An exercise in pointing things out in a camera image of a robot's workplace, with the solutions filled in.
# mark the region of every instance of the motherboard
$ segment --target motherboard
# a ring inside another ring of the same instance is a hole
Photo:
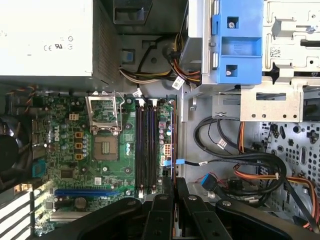
[[[32,107],[45,111],[32,122],[33,146],[45,146],[45,156],[33,164],[33,176],[43,182],[34,194],[36,236],[122,198],[143,201],[163,192],[173,155],[174,100],[123,100],[93,100],[90,119],[85,97],[33,98]],[[118,131],[93,130],[92,122],[115,122]]]

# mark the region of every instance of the blue drive bay bracket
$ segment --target blue drive bay bracket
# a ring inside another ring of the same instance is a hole
[[[218,6],[212,16],[216,82],[261,84],[264,0],[220,0]]]

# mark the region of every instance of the dell logo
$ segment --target dell logo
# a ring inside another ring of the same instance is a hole
[[[60,140],[60,138],[59,138],[59,136],[60,136],[59,132],[60,132],[59,126],[55,126],[55,127],[54,127],[54,141],[55,141],[55,142],[59,142],[59,140]]]

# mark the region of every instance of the ce marking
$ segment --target ce marking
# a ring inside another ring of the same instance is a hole
[[[52,45],[45,45],[45,46],[43,47],[43,50],[45,50],[46,52],[47,52],[47,51],[50,51],[50,52],[51,52],[51,51],[52,51],[51,48],[52,48]]]

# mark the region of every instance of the power supply unit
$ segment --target power supply unit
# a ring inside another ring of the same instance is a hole
[[[119,89],[118,37],[99,0],[2,0],[1,80]]]

